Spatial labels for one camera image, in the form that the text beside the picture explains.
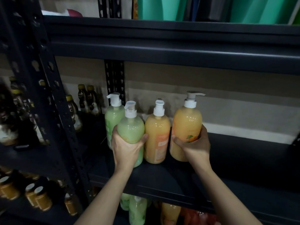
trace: beige wall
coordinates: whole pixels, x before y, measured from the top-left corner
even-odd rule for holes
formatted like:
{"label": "beige wall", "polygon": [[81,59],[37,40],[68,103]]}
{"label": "beige wall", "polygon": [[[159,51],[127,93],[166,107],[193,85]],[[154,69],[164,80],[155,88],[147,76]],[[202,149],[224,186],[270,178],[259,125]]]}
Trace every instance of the beige wall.
{"label": "beige wall", "polygon": [[[78,104],[77,84],[93,84],[105,110],[103,60],[56,61],[66,93]],[[12,71],[3,55],[0,74],[9,83]],[[197,108],[209,132],[280,143],[291,143],[300,131],[299,86],[300,77],[292,75],[125,62],[126,99],[137,102],[144,118],[157,98],[165,101],[166,115],[172,118],[186,91],[199,90],[206,96],[197,98]]]}

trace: forearm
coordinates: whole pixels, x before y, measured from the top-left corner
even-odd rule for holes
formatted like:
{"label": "forearm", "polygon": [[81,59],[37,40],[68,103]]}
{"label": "forearm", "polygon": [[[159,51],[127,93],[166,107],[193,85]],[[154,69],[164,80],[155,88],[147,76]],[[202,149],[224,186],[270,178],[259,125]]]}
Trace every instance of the forearm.
{"label": "forearm", "polygon": [[113,224],[120,198],[131,172],[115,172],[75,225]]}
{"label": "forearm", "polygon": [[211,168],[203,170],[200,167],[194,167],[194,169],[200,177],[222,225],[261,224]]}

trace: metal shelving unit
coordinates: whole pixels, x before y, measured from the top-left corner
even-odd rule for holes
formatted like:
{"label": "metal shelving unit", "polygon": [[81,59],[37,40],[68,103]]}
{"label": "metal shelving unit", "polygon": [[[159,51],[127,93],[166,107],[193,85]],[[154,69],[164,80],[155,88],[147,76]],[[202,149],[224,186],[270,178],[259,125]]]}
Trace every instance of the metal shelving unit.
{"label": "metal shelving unit", "polygon": [[[83,131],[75,133],[55,55],[105,59],[107,88],[123,92],[123,102],[124,60],[300,72],[299,27],[120,20],[113,19],[119,11],[115,1],[110,3],[111,18],[103,6],[99,6],[102,18],[72,18],[43,16],[38,0],[0,0],[0,52],[6,54],[24,94],[34,102],[31,112],[48,140],[45,146],[22,152],[1,146],[0,164],[64,180],[82,209],[93,199],[91,186],[103,187],[111,177],[113,155],[102,116],[86,120]],[[38,71],[33,60],[39,64]],[[46,88],[39,85],[41,79]],[[300,224],[299,137],[291,146],[220,134],[209,138],[213,169],[258,219],[264,224]],[[193,169],[169,153],[159,165],[144,161],[135,168],[124,191],[214,212]],[[63,211],[62,202],[43,214],[30,208],[24,198],[0,201],[9,213],[18,212],[17,216],[27,219],[50,224],[58,224],[57,218],[63,218],[64,224],[76,219]],[[127,224],[122,212],[116,221]]]}

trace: hand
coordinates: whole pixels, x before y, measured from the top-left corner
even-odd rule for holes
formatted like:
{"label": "hand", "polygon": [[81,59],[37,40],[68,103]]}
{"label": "hand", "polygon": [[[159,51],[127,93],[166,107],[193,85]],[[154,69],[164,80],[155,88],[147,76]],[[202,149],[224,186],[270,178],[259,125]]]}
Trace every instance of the hand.
{"label": "hand", "polygon": [[175,144],[182,148],[189,163],[194,167],[207,171],[212,169],[209,162],[210,143],[208,139],[207,129],[202,125],[200,138],[191,143],[183,142],[178,137],[172,137]]}
{"label": "hand", "polygon": [[144,134],[136,144],[129,144],[118,134],[117,126],[114,127],[111,143],[115,160],[115,172],[132,172],[133,166],[139,155],[139,150],[147,139],[148,134]]}

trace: shelf board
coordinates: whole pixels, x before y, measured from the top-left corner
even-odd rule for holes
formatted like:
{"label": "shelf board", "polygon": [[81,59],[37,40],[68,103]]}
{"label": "shelf board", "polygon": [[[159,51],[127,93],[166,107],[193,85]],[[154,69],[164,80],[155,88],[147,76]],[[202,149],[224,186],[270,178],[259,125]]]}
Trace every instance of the shelf board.
{"label": "shelf board", "polygon": [[[264,224],[300,224],[300,167],[288,145],[212,133],[209,138],[214,171],[258,219]],[[113,153],[106,142],[101,150],[88,161],[93,164],[90,181],[99,187],[114,171]],[[144,160],[134,168],[124,192],[215,213],[192,167],[169,152],[161,164]]]}
{"label": "shelf board", "polygon": [[54,55],[299,75],[298,26],[44,16]]}
{"label": "shelf board", "polygon": [[27,151],[15,151],[13,145],[0,145],[0,165],[50,178],[62,177],[42,145]]}
{"label": "shelf board", "polygon": [[70,216],[63,201],[53,204],[46,212],[33,208],[24,196],[10,201],[0,198],[0,206],[6,208],[6,212],[22,218],[27,218],[50,225],[71,225],[78,216]]}

